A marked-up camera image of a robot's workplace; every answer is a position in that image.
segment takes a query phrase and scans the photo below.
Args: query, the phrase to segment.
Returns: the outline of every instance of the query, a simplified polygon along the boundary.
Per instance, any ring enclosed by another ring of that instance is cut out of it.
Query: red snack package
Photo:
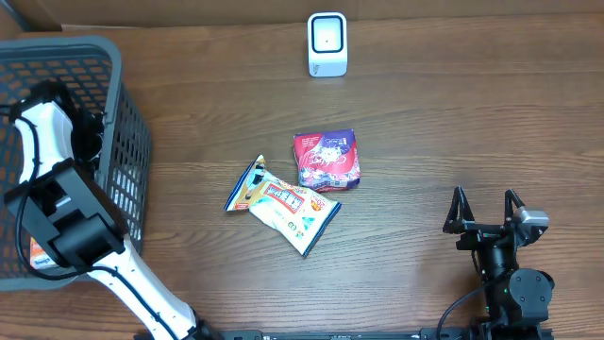
[[[300,185],[317,193],[348,190],[361,181],[353,129],[294,136]]]

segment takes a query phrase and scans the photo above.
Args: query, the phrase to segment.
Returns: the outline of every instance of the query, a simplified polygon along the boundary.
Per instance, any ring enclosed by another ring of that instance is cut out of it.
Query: white arm segment
[[[72,150],[72,121],[67,114],[55,104],[49,102],[36,105],[21,114],[36,126],[40,145],[40,170],[38,177],[52,170],[53,165],[74,157]],[[29,180],[34,170],[34,137],[29,125],[17,119],[15,127],[21,133],[23,141],[23,172],[19,183]]]
[[[94,266],[104,266],[115,269],[134,289],[143,297],[143,300],[159,314],[168,324],[178,339],[184,339],[189,330],[196,326],[195,315],[188,304],[175,297],[161,281],[153,274],[151,269],[134,250],[129,238],[125,238],[126,250],[122,254],[116,252],[104,257]],[[126,306],[143,322],[155,340],[172,340],[170,334],[155,318],[144,309],[142,304],[132,295],[130,290],[117,278],[105,271],[90,272],[92,278],[105,284]]]

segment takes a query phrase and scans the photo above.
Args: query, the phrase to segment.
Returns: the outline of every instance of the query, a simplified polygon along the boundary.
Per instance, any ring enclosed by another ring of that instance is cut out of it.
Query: mesh basket
[[[0,42],[0,104],[20,100],[32,85],[46,79],[65,83],[77,107],[104,115],[101,160],[94,180],[121,209],[130,239],[141,253],[151,139],[122,83],[119,50],[109,40],[93,36]],[[21,136],[6,117],[0,124],[0,157],[0,193],[4,194],[19,184],[23,168]],[[29,238],[24,232],[26,252]],[[49,273],[62,271],[49,269]],[[48,289],[66,283],[27,274],[14,246],[14,216],[2,204],[0,291]]]

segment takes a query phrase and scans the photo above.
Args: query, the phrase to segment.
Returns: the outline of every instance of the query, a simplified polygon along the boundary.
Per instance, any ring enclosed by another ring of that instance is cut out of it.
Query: chip bag
[[[262,155],[247,167],[225,205],[227,212],[249,210],[278,230],[306,257],[342,204],[308,188],[293,186],[266,171]]]
[[[323,193],[348,190],[361,181],[355,131],[350,129],[294,136],[300,185]]]

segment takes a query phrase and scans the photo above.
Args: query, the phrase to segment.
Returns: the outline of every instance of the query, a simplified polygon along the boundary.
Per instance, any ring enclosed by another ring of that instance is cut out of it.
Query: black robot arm
[[[549,218],[543,210],[527,208],[512,189],[505,194],[503,224],[476,223],[463,189],[455,189],[443,232],[460,235],[457,250],[472,251],[482,281],[479,290],[484,290],[489,314],[477,318],[464,332],[464,339],[553,338],[551,331],[541,330],[540,323],[548,319],[547,305],[554,280],[545,272],[519,268],[516,261],[517,248],[536,242],[548,224]]]

